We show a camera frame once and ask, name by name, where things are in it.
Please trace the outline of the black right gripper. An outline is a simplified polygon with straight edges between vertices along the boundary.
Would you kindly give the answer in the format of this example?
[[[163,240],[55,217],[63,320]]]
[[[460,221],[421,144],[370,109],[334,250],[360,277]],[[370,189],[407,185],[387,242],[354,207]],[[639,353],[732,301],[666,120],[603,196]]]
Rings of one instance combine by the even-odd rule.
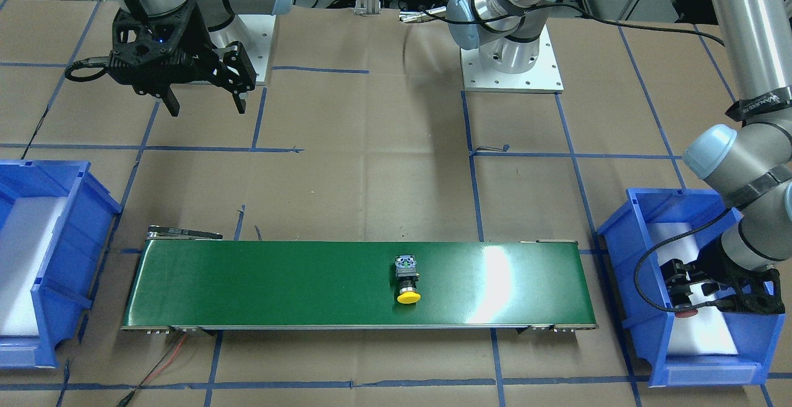
[[[146,22],[119,9],[113,20],[108,74],[121,85],[157,94],[172,117],[180,103],[170,85],[207,81],[233,94],[238,114],[246,114],[256,73],[240,41],[215,47],[198,4],[185,3]]]

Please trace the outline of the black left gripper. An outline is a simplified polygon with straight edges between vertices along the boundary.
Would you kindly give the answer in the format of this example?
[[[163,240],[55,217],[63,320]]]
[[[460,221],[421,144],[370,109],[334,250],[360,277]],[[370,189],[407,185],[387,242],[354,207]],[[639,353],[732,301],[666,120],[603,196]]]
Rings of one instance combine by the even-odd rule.
[[[780,315],[785,305],[780,296],[780,272],[770,268],[749,271],[733,263],[722,247],[704,247],[696,260],[682,263],[671,259],[661,266],[671,305],[691,301],[691,286],[702,284],[702,294],[709,296],[732,289],[723,298],[695,304],[695,308],[716,307],[721,313]]]

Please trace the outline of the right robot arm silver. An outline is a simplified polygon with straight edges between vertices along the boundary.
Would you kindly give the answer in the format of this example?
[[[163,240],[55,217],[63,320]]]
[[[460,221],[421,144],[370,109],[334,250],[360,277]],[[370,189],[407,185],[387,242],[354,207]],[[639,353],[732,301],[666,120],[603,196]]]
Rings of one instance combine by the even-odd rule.
[[[232,96],[239,113],[265,72],[250,49],[259,43],[244,15],[286,14],[292,0],[117,0],[105,71],[136,94],[180,112],[173,85],[205,82]]]

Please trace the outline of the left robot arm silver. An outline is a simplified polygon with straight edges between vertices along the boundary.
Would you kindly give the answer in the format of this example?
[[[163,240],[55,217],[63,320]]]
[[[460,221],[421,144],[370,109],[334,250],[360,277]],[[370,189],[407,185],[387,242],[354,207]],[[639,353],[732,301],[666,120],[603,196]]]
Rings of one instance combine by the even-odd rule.
[[[723,313],[783,314],[780,272],[790,258],[790,21],[784,0],[711,0],[736,81],[727,116],[740,130],[718,124],[684,152],[685,164],[742,219],[686,264],[672,263],[666,280],[670,303],[654,302],[641,288],[640,272],[655,252],[637,261],[637,294],[652,308],[693,314],[691,284],[705,296],[718,288],[733,294],[702,303]],[[542,0],[449,0],[447,22],[461,49],[478,49],[520,36],[538,36]]]

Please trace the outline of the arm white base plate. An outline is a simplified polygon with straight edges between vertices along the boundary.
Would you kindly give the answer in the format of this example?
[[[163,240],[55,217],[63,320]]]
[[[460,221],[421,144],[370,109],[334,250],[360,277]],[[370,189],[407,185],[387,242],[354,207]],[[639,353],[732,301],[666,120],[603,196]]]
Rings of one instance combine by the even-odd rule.
[[[211,30],[209,35],[218,48],[225,47],[232,41],[240,41],[254,66],[256,84],[266,85],[276,21],[275,15],[236,15],[225,27]]]
[[[565,89],[547,26],[529,43],[493,41],[459,51],[468,92],[560,93]]]

